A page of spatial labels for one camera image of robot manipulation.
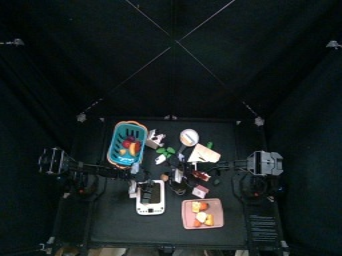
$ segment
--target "food item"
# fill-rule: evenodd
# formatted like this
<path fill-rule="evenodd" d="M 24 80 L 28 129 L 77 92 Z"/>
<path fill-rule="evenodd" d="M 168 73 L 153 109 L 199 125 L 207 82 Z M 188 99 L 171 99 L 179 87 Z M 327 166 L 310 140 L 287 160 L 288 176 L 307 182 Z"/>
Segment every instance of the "food item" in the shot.
<path fill-rule="evenodd" d="M 200 221 L 197 220 L 197 219 L 195 219 L 195 221 L 193 221 L 193 227 L 200 227 L 200 225 L 201 225 L 201 223 L 200 223 Z"/>
<path fill-rule="evenodd" d="M 204 212 L 199 212 L 199 213 L 196 214 L 196 220 L 197 220 L 200 223 L 204 223 L 205 219 L 207 219 L 207 214 L 205 214 Z"/>
<path fill-rule="evenodd" d="M 168 181 L 168 176 L 164 173 L 160 175 L 160 180 L 164 182 Z"/>
<path fill-rule="evenodd" d="M 124 148 L 129 148 L 131 144 L 132 144 L 132 142 L 129 140 L 124 140 L 121 143 Z"/>
<path fill-rule="evenodd" d="M 199 212 L 200 209 L 200 202 L 192 202 L 192 212 Z"/>
<path fill-rule="evenodd" d="M 124 154 L 125 154 L 125 149 L 124 148 L 121 148 L 120 150 L 119 150 L 119 153 L 120 153 L 120 155 L 123 156 Z"/>
<path fill-rule="evenodd" d="M 208 203 L 200 202 L 199 210 L 200 210 L 200 211 L 205 211 L 207 209 L 208 209 Z"/>
<path fill-rule="evenodd" d="M 132 142 L 131 145 L 129 145 L 129 154 L 131 154 L 132 156 L 136 155 L 136 152 L 135 152 L 135 142 Z"/>
<path fill-rule="evenodd" d="M 204 202 L 192 202 L 192 212 L 205 211 L 208 209 L 208 203 Z"/>
<path fill-rule="evenodd" d="M 213 216 L 212 216 L 212 214 L 207 214 L 207 219 L 204 221 L 204 225 L 213 226 Z"/>
<path fill-rule="evenodd" d="M 137 141 L 135 142 L 135 154 L 137 154 L 137 152 L 140 151 L 140 149 L 141 149 L 141 142 L 137 140 Z"/>

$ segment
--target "yellow object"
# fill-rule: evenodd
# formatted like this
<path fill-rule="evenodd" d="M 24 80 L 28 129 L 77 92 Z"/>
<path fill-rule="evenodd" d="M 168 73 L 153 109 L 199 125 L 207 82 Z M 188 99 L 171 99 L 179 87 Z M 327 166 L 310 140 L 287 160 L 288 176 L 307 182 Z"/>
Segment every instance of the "yellow object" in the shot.
<path fill-rule="evenodd" d="M 135 142 L 132 142 L 131 145 L 129 145 L 129 154 L 131 154 L 132 156 L 136 155 L 136 152 L 135 152 Z"/>
<path fill-rule="evenodd" d="M 192 202 L 192 212 L 199 212 L 200 202 Z"/>
<path fill-rule="evenodd" d="M 204 224 L 207 226 L 213 226 L 213 216 L 212 216 L 212 214 L 207 214 L 207 219 L 204 221 Z"/>
<path fill-rule="evenodd" d="M 125 149 L 120 149 L 120 155 L 123 156 L 125 154 Z"/>

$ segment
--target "black backdrop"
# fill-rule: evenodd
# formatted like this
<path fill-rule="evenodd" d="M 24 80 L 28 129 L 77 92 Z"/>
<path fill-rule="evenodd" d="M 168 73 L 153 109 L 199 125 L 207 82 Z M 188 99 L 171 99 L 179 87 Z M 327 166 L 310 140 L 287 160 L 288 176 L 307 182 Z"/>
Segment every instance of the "black backdrop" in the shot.
<path fill-rule="evenodd" d="M 288 239 L 338 253 L 340 52 L 324 46 L 339 39 L 340 7 L 338 0 L 2 1 L 0 42 L 21 38 L 25 46 L 0 45 L 0 244 L 49 235 L 56 189 L 36 161 L 44 146 L 70 147 L 78 113 L 257 114 L 285 158 Z"/>

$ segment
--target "teal plastic basket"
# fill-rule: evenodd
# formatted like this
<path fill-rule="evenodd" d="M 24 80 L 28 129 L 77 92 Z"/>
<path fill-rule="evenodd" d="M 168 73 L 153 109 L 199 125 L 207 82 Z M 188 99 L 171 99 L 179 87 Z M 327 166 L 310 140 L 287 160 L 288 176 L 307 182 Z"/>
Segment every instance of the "teal plastic basket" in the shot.
<path fill-rule="evenodd" d="M 136 121 L 121 121 L 114 125 L 106 159 L 120 169 L 141 162 L 147 133 L 147 128 Z M 128 147 L 124 147 L 124 141 L 128 141 Z"/>

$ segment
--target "floor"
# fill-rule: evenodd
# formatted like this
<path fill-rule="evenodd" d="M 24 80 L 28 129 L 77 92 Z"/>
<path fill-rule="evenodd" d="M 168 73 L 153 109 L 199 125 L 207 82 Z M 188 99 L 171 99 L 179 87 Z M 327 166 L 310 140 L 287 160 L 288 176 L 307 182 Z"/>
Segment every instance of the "floor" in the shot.
<path fill-rule="evenodd" d="M 92 250 L 89 250 L 88 256 L 123 256 L 124 252 L 125 252 L 125 248 L 92 249 Z M 147 256 L 147 255 L 152 256 L 149 253 L 147 253 L 147 254 L 140 254 L 139 253 L 139 254 L 132 254 L 132 255 L 135 255 L 135 256 Z M 183 255 L 181 250 L 176 251 L 175 255 Z M 248 256 L 248 251 L 247 250 L 244 250 L 244 251 L 237 250 L 235 252 L 235 256 Z"/>

